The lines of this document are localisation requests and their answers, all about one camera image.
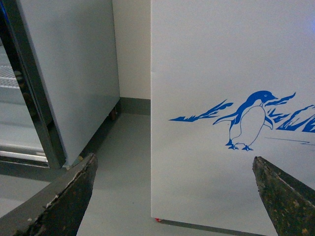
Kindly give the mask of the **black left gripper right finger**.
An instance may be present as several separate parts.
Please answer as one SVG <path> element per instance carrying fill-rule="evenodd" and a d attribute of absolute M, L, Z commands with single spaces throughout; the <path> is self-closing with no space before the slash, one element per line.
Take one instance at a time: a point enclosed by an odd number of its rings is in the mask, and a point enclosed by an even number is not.
<path fill-rule="evenodd" d="M 252 170 L 259 196 L 279 236 L 315 234 L 315 191 L 261 156 Z"/>

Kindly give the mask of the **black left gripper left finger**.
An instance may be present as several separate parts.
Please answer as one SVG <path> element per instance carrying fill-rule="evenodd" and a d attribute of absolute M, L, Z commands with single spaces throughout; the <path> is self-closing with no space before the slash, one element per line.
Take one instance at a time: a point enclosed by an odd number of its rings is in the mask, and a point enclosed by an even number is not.
<path fill-rule="evenodd" d="M 2 236 L 75 236 L 89 205 L 98 163 L 90 153 L 0 219 Z"/>

